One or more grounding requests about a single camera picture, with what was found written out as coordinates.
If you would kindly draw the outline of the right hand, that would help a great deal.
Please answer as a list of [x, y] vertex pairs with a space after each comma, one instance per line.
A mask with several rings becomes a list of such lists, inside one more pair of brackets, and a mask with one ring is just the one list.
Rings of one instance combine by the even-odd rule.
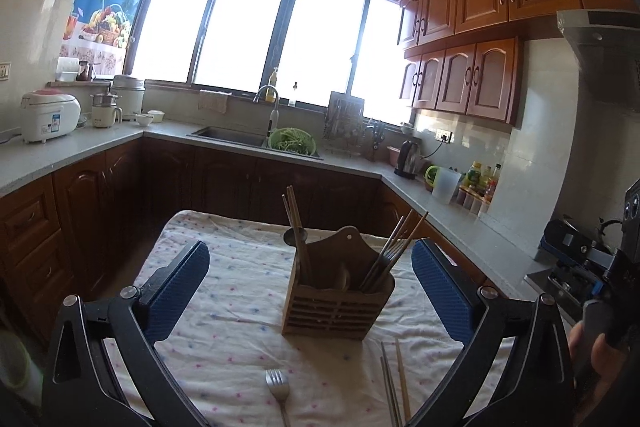
[[614, 348], [605, 333], [591, 345], [589, 365], [596, 374], [586, 391], [578, 392], [574, 426], [639, 425], [639, 351]]

